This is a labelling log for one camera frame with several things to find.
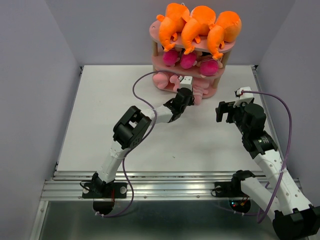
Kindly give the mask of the pink plush with face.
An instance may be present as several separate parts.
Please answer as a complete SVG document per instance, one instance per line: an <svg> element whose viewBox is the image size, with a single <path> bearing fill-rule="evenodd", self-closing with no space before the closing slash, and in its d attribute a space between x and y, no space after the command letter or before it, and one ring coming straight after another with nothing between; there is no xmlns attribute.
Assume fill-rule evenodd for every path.
<svg viewBox="0 0 320 240"><path fill-rule="evenodd" d="M192 83L192 90L194 96L194 104L200 105L203 96L209 93L210 82L205 79L196 78Z"/></svg>

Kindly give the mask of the pink striped plush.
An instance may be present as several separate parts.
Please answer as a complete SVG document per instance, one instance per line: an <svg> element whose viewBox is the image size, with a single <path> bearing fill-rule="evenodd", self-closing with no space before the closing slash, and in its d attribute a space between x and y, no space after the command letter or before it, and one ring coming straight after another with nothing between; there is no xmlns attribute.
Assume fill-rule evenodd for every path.
<svg viewBox="0 0 320 240"><path fill-rule="evenodd" d="M169 85L171 76L172 74L166 71L158 72L152 76L152 81L158 89L164 90Z"/></svg>
<svg viewBox="0 0 320 240"><path fill-rule="evenodd" d="M180 82L183 79L183 76L178 76L176 74L173 74L170 78L169 78L169 82L173 84L173 91L177 92L178 89L180 88Z"/></svg>

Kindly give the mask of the boy doll pink pants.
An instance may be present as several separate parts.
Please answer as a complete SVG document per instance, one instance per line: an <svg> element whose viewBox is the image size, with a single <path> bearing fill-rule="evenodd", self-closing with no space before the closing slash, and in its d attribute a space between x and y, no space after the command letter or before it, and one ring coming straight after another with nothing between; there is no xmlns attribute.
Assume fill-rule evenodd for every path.
<svg viewBox="0 0 320 240"><path fill-rule="evenodd" d="M223 64L219 60L214 59L212 56L208 56L201 59L196 66L199 67L200 76L205 78L215 75L219 69L223 67Z"/></svg>
<svg viewBox="0 0 320 240"><path fill-rule="evenodd" d="M194 50L188 54L183 53L180 58L180 66L187 70L194 67L198 63L198 58L202 56L201 51Z"/></svg>
<svg viewBox="0 0 320 240"><path fill-rule="evenodd" d="M174 67L176 63L180 61L180 50L171 49L167 52L164 52L162 55L162 61L166 66Z"/></svg>

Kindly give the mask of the orange shark plush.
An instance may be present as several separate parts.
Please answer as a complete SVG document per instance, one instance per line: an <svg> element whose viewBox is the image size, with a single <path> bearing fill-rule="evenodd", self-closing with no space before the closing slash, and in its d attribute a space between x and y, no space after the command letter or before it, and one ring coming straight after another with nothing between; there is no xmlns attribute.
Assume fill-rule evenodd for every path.
<svg viewBox="0 0 320 240"><path fill-rule="evenodd" d="M184 15L189 15L189 9L179 3L170 3L167 5L165 15L158 14L156 19L160 22L158 37L163 51L168 52L175 47L175 43L171 43L171 38L175 42L178 39L178 33L181 33L186 21Z"/></svg>
<svg viewBox="0 0 320 240"><path fill-rule="evenodd" d="M186 23L181 32L181 43L184 48L183 54L188 55L195 50L193 40L199 44L201 42L200 36L207 36L210 27L215 25L216 13L208 6L200 5L190 13L183 13L182 19Z"/></svg>

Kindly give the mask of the plain orange plush toy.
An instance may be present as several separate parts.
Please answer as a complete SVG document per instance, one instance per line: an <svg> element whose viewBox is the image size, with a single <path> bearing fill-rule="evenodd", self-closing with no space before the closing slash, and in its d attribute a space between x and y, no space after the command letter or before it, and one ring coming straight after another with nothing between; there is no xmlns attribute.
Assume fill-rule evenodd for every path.
<svg viewBox="0 0 320 240"><path fill-rule="evenodd" d="M214 60L223 57L219 49L225 47L225 42L234 42L242 30L240 16L234 11L221 12L214 25L210 25L207 35L207 49Z"/></svg>

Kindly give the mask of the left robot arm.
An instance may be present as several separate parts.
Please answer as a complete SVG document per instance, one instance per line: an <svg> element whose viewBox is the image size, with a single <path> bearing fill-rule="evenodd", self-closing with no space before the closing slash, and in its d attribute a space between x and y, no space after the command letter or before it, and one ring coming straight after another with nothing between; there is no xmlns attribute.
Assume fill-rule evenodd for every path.
<svg viewBox="0 0 320 240"><path fill-rule="evenodd" d="M86 185L92 199L110 198L116 192L117 170L126 155L136 148L156 124L179 119L188 106L194 105L193 91L183 87L174 98L155 109L141 110L131 106L113 127L113 142L106 160Z"/></svg>

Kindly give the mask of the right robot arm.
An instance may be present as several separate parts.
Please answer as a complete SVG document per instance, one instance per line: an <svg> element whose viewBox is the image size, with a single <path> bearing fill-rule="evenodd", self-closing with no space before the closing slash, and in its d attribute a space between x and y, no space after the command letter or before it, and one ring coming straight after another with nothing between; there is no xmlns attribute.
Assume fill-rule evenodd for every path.
<svg viewBox="0 0 320 240"><path fill-rule="evenodd" d="M271 220L281 240L298 240L315 235L320 229L320 208L303 195L290 173L283 167L278 146L264 130L264 109L253 103L220 102L216 121L235 124L242 135L242 143L254 162L263 171L270 192L249 170L238 170L230 181L215 182L211 194L218 198L249 197Z"/></svg>

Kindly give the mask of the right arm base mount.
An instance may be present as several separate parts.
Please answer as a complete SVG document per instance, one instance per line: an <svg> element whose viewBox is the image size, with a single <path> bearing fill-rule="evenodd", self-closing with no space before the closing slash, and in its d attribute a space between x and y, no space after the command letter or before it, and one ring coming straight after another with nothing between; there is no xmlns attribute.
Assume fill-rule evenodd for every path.
<svg viewBox="0 0 320 240"><path fill-rule="evenodd" d="M255 217L257 213L249 213L251 209L250 196L242 191L241 183L248 178L256 176L249 170L238 170L232 175L230 181L216 181L211 195L216 198L229 198L229 209L226 211L237 215Z"/></svg>

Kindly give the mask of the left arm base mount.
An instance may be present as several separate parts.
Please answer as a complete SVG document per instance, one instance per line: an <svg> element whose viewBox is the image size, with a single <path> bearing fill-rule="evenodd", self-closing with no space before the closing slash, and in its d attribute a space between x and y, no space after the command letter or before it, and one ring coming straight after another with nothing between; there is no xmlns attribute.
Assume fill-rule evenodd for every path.
<svg viewBox="0 0 320 240"><path fill-rule="evenodd" d="M93 200L92 208L96 215L100 217L117 216L118 213L112 213L116 205L116 200L127 198L126 182L108 183L102 189L98 189L92 181L81 181L79 185L82 188L82 198Z"/></svg>

